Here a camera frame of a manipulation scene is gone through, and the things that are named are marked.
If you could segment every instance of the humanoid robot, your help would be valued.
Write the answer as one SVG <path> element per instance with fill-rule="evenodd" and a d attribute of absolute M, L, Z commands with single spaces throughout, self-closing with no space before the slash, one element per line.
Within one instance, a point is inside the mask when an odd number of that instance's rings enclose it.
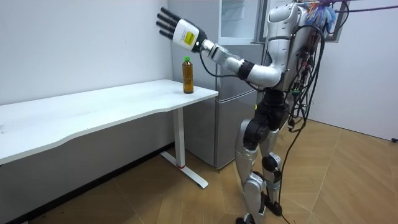
<path fill-rule="evenodd" d="M 252 87 L 264 88 L 265 95 L 254 118 L 242 122 L 236 138 L 236 167 L 248 210 L 243 218 L 236 220 L 237 224 L 263 224 L 266 207 L 274 214 L 282 215 L 278 202 L 281 159 L 273 149 L 278 132 L 289 117 L 287 95 L 293 85 L 303 87 L 308 79 L 305 71 L 298 74 L 297 65 L 313 69 L 321 30 L 305 24 L 307 13 L 308 9 L 298 3 L 270 11 L 267 18 L 268 66 L 256 65 L 230 54 L 224 47 L 208 40 L 203 30 L 167 9 L 162 8 L 157 15 L 160 34 L 187 50 L 206 54 Z M 252 171 L 259 148 L 263 156 L 262 174 Z"/>

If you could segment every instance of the robot elbow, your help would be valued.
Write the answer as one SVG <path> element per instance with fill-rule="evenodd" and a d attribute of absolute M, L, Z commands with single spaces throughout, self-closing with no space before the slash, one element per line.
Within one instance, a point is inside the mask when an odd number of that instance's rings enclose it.
<path fill-rule="evenodd" d="M 279 84 L 282 74 L 274 67 L 255 65 L 249 73 L 251 83 L 264 87 L 273 87 Z"/>

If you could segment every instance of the robot leg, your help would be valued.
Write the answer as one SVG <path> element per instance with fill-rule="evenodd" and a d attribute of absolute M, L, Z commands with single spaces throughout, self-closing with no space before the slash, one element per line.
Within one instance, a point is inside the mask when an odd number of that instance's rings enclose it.
<path fill-rule="evenodd" d="M 265 198 L 266 207 L 277 216 L 282 215 L 282 207 L 278 202 L 281 173 L 281 159 L 273 153 L 274 146 L 278 139 L 279 129 L 269 131 L 264 142 L 260 143 L 262 154 L 262 174 L 267 185 L 267 195 Z"/>
<path fill-rule="evenodd" d="M 243 136 L 250 120 L 244 120 L 236 138 L 235 161 L 248 214 L 238 218 L 236 224 L 263 224 L 266 207 L 263 190 L 266 188 L 262 175 L 252 171 L 256 161 L 258 147 L 255 150 L 243 146 Z"/>

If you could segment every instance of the wooden floor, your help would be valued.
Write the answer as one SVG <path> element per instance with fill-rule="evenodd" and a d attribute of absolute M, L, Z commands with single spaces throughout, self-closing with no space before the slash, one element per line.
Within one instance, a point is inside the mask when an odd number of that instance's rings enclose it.
<path fill-rule="evenodd" d="M 293 137 L 282 131 L 275 152 Z M 187 165 L 205 190 L 158 156 L 29 223 L 233 224 L 245 214 L 234 162 L 218 171 L 187 153 Z M 281 204 L 291 224 L 396 224 L 397 196 L 398 144 L 310 122 L 287 161 Z M 269 223 L 284 221 L 268 212 Z"/>

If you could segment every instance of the baseboard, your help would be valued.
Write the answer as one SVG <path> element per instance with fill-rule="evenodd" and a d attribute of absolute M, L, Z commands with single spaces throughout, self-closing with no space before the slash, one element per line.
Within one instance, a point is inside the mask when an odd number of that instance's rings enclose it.
<path fill-rule="evenodd" d="M 39 208 L 36 208 L 35 210 L 32 210 L 32 211 L 30 211 L 30 212 L 28 212 L 28 213 L 26 213 L 24 215 L 21 215 L 20 217 L 14 219 L 12 221 L 7 222 L 6 224 L 21 224 L 21 223 L 26 222 L 27 220 L 33 220 L 33 219 L 43 215 L 44 213 L 46 213 L 46 212 L 48 212 L 48 211 L 50 211 L 50 210 L 62 205 L 63 203 L 65 203 L 65 202 L 67 202 L 67 201 L 69 201 L 69 200 L 71 200 L 71 199 L 73 199 L 73 198 L 75 198 L 75 197 L 77 197 L 77 196 L 79 196 L 79 195 L 81 195 L 81 194 L 83 194 L 83 193 L 85 193 L 85 192 L 87 192 L 87 191 L 89 191 L 89 190 L 91 190 L 91 189 L 93 189 L 93 188 L 95 188 L 95 187 L 107 182 L 108 180 L 111 180 L 112 178 L 114 178 L 114 177 L 116 177 L 116 176 L 118 176 L 118 175 L 120 175 L 120 174 L 122 174 L 122 173 L 124 173 L 124 172 L 126 172 L 126 171 L 128 171 L 128 170 L 130 170 L 132 168 L 134 168 L 135 166 L 138 166 L 139 164 L 142 164 L 145 161 L 148 161 L 149 159 L 152 159 L 153 157 L 159 155 L 161 152 L 169 150 L 169 149 L 171 149 L 173 147 L 174 147 L 174 142 L 172 142 L 172 143 L 170 143 L 170 144 L 168 144 L 168 145 L 166 145 L 166 146 L 164 146 L 164 147 L 162 147 L 162 148 L 160 148 L 160 149 L 158 149 L 158 150 L 156 150 L 154 152 L 151 152 L 148 155 L 137 159 L 136 161 L 130 162 L 129 164 L 127 164 L 125 166 L 122 166 L 122 167 L 120 167 L 120 168 L 118 168 L 118 169 L 116 169 L 116 170 L 114 170 L 114 171 L 112 171 L 112 172 L 110 172 L 108 174 L 105 174 L 104 176 L 102 176 L 102 177 L 100 177 L 100 178 L 98 178 L 96 180 L 93 180 L 93 181 L 91 181 L 88 184 L 85 184 L 85 185 L 83 185 L 83 186 L 81 186 L 81 187 L 79 187 L 79 188 L 77 188 L 75 190 L 72 190 L 71 192 L 69 192 L 69 193 L 67 193 L 65 195 L 62 195 L 61 197 L 59 197 L 59 198 L 57 198 L 57 199 L 55 199 L 55 200 L 53 200 L 53 201 L 51 201 L 49 203 L 46 203 L 45 205 L 42 205 Z"/>

